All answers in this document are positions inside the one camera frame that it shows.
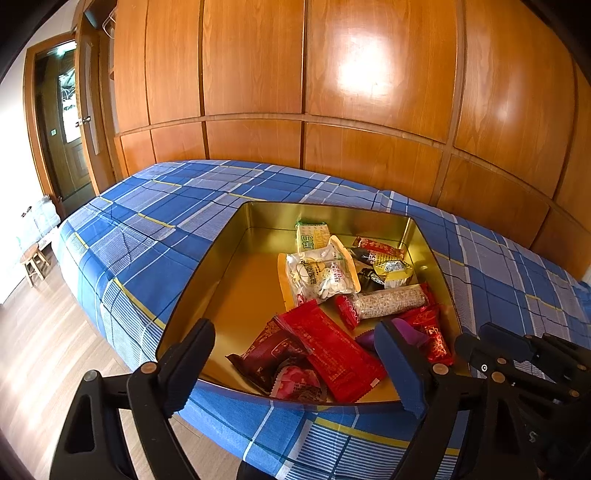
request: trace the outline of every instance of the wooden door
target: wooden door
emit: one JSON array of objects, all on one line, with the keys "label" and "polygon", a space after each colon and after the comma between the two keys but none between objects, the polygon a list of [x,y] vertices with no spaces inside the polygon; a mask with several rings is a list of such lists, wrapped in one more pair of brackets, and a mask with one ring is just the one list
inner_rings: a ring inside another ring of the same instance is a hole
[{"label": "wooden door", "polygon": [[81,15],[76,29],[76,96],[82,125],[82,150],[96,194],[115,184],[107,148],[99,93],[99,32]]}]

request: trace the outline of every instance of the bed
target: bed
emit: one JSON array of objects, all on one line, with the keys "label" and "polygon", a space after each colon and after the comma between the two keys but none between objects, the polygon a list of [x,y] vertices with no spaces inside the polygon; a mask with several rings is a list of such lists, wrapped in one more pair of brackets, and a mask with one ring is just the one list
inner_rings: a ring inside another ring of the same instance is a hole
[{"label": "bed", "polygon": [[[237,208],[251,200],[355,206],[412,216],[433,249],[465,332],[494,322],[589,348],[590,290],[511,240],[397,192],[244,161],[155,164],[66,219],[54,249],[65,282],[130,369],[155,359],[194,269]],[[519,366],[542,375],[531,364]],[[221,447],[281,479],[388,479],[417,425],[396,403],[348,414],[222,397],[199,381],[180,415]],[[441,464],[449,478],[462,419]]]}]

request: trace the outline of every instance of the candy wrapper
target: candy wrapper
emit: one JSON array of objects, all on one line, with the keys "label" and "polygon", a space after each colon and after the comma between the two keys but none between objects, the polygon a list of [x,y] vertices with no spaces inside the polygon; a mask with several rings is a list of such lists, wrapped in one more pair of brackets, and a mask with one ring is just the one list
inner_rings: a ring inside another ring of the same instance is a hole
[{"label": "candy wrapper", "polygon": [[[429,340],[429,336],[426,333],[415,330],[405,320],[395,318],[392,319],[391,322],[409,345],[420,347]],[[374,330],[368,330],[367,332],[355,337],[355,341],[366,350],[375,352]]]},{"label": "candy wrapper", "polygon": [[409,268],[408,265],[393,255],[374,252],[365,248],[353,247],[348,249],[351,256],[366,265],[374,268],[375,272],[384,278],[389,272],[402,271]]},{"label": "candy wrapper", "polygon": [[309,300],[321,303],[337,293],[361,289],[353,258],[334,235],[324,248],[279,254],[277,270],[286,310]]},{"label": "candy wrapper", "polygon": [[301,403],[326,401],[326,384],[308,365],[286,365],[280,368],[271,397]]},{"label": "candy wrapper", "polygon": [[316,250],[329,244],[330,231],[326,223],[297,222],[295,225],[297,251]]},{"label": "candy wrapper", "polygon": [[439,326],[439,305],[410,310],[400,315],[409,325],[419,332],[429,335],[429,341],[421,351],[432,364],[453,365],[453,357]]},{"label": "candy wrapper", "polygon": [[384,280],[385,288],[403,287],[413,277],[413,268],[403,261],[398,261],[395,269],[386,274]]},{"label": "candy wrapper", "polygon": [[307,359],[337,402],[358,401],[386,376],[380,361],[341,330],[315,300],[275,318],[312,352]]},{"label": "candy wrapper", "polygon": [[353,246],[365,248],[366,250],[371,250],[373,252],[379,252],[386,255],[390,255],[395,260],[404,260],[404,250],[394,248],[390,245],[386,245],[382,242],[377,242],[376,240],[371,240],[369,238],[365,238],[362,236],[359,236],[354,240]]},{"label": "candy wrapper", "polygon": [[372,268],[363,268],[357,276],[362,292],[384,289],[384,281]]},{"label": "candy wrapper", "polygon": [[245,353],[233,353],[226,358],[243,377],[268,395],[280,365],[286,360],[305,359],[308,353],[297,337],[271,320]]},{"label": "candy wrapper", "polygon": [[427,284],[388,288],[370,293],[339,295],[335,302],[345,326],[354,330],[363,319],[406,312],[429,304]]}]

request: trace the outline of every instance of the dark red snack packet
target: dark red snack packet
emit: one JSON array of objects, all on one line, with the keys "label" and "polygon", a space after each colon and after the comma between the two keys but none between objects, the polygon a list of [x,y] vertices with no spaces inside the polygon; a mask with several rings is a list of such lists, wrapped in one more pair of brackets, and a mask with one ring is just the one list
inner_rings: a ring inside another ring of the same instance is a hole
[{"label": "dark red snack packet", "polygon": [[367,250],[373,250],[374,252],[392,255],[398,260],[404,260],[404,250],[400,248],[391,247],[390,245],[383,244],[382,242],[377,242],[376,240],[365,238],[364,236],[357,237],[353,241],[353,246],[365,248]]},{"label": "dark red snack packet", "polygon": [[297,361],[308,355],[306,347],[275,319],[267,322],[263,331],[242,355],[235,353],[226,358],[251,383],[267,395],[273,389],[275,374],[280,365],[292,359]]}]

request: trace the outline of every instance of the doorway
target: doorway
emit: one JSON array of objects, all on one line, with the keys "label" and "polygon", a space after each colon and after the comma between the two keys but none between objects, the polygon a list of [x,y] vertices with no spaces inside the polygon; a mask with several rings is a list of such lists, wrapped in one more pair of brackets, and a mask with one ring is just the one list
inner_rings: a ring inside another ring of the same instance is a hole
[{"label": "doorway", "polygon": [[35,117],[54,194],[69,216],[95,197],[82,145],[74,67],[75,40],[35,55]]}]

